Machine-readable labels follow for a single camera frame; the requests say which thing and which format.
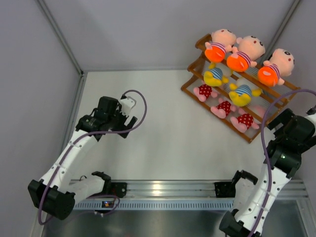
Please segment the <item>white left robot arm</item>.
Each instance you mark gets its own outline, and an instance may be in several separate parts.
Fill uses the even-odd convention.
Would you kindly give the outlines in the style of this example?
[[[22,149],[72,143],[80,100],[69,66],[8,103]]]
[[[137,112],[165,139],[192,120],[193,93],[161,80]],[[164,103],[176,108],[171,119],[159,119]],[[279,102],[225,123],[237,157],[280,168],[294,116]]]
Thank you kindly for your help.
[[[124,95],[119,100],[103,96],[91,114],[79,119],[57,161],[38,181],[32,180],[28,185],[32,202],[39,212],[64,220],[82,200],[93,195],[107,197],[113,191],[111,177],[101,171],[92,172],[76,184],[71,184],[71,179],[106,132],[115,131],[122,138],[128,136],[137,118],[133,117],[129,124],[125,122],[135,105],[136,101],[130,96]]]

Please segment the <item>pink pig doll front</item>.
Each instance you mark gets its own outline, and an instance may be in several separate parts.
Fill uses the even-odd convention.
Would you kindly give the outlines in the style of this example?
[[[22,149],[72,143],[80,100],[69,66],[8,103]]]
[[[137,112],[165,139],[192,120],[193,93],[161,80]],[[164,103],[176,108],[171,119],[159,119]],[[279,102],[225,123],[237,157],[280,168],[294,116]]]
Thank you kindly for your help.
[[[234,105],[231,100],[227,98],[219,98],[218,105],[212,106],[210,111],[220,119],[225,119],[231,112],[235,112],[238,106]]]

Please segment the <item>yellow doll blue striped front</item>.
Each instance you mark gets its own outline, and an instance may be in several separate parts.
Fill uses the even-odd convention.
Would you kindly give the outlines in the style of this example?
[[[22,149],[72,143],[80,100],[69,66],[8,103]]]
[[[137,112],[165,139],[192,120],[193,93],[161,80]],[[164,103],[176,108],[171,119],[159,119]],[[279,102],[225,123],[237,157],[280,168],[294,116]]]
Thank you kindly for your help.
[[[208,70],[203,74],[203,80],[206,85],[220,87],[229,82],[233,71],[222,63],[211,63]]]

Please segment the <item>boy doll orange shorts front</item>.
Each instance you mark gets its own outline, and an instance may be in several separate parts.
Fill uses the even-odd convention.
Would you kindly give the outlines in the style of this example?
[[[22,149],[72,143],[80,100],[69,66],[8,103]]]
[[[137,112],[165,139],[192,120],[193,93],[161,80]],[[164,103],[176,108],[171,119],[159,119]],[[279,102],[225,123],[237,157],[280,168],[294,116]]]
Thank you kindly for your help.
[[[268,87],[283,85],[284,77],[291,75],[294,69],[294,56],[287,50],[277,48],[269,60],[264,61],[258,71],[258,81]]]

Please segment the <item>large boy doll orange shorts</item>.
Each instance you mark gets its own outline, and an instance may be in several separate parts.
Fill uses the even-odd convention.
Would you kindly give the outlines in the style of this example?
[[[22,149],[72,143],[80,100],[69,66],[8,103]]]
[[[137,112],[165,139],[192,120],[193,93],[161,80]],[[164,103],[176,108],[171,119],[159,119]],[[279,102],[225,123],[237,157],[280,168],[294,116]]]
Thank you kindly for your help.
[[[219,29],[211,34],[211,42],[205,42],[205,56],[213,63],[220,63],[231,52],[237,37],[228,29]]]

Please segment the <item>pink pig doll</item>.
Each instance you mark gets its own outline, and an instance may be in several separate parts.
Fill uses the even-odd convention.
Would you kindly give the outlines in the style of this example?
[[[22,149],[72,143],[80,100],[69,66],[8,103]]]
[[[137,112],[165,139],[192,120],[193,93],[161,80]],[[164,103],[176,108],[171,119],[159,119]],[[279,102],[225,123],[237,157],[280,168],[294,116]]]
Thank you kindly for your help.
[[[260,118],[263,118],[266,109],[260,105],[252,105],[249,106],[256,115]],[[230,121],[234,128],[236,128],[239,132],[245,133],[249,128],[259,129],[261,122],[255,119],[251,114],[247,113],[244,109],[238,109],[239,116],[231,117]]]
[[[231,100],[227,98],[219,98],[218,105],[212,106],[210,111],[220,119],[225,119],[231,112],[235,112],[238,106],[234,105]]]

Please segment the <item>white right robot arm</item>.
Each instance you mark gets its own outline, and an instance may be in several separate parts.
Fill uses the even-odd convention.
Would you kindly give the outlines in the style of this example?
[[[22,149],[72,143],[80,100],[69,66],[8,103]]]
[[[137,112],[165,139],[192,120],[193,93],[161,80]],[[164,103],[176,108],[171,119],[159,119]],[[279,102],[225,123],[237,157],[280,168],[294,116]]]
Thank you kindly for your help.
[[[264,147],[260,176],[238,171],[230,184],[236,195],[234,207],[225,213],[219,225],[227,237],[262,235],[274,201],[301,166],[302,153],[316,144],[316,109],[309,109],[305,117],[286,109],[267,127],[275,130],[275,139]]]

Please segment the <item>yellow doll blue striped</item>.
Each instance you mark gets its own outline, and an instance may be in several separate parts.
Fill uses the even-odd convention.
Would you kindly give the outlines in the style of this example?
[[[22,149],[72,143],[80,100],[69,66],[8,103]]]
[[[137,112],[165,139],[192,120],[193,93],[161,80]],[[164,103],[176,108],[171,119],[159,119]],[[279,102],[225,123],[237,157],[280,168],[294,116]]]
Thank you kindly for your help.
[[[262,89],[246,78],[238,78],[230,84],[229,98],[238,107],[244,107],[251,102],[252,97],[262,94]]]
[[[206,85],[220,87],[229,82],[233,71],[222,63],[211,63],[208,70],[203,74],[203,80]]]

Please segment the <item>pink pig doll back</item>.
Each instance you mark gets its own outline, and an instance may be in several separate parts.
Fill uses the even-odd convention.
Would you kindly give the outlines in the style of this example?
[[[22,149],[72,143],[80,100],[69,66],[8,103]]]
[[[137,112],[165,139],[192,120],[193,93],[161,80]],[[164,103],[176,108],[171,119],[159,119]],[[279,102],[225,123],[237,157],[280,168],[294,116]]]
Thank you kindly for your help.
[[[252,105],[249,106],[256,115],[260,118],[263,118],[266,109],[260,105]],[[259,129],[261,122],[255,119],[251,114],[247,113],[244,109],[238,109],[239,116],[231,117],[230,121],[234,128],[236,128],[239,132],[245,133],[249,128]]]

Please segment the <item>pink pig doll facing up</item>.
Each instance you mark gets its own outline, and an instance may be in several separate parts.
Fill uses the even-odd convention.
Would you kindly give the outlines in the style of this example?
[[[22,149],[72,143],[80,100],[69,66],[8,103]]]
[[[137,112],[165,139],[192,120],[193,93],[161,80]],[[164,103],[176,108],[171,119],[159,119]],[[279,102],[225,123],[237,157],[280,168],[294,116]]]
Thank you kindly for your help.
[[[205,102],[209,97],[216,98],[218,96],[218,93],[215,92],[211,86],[206,84],[194,87],[193,93],[201,102]]]

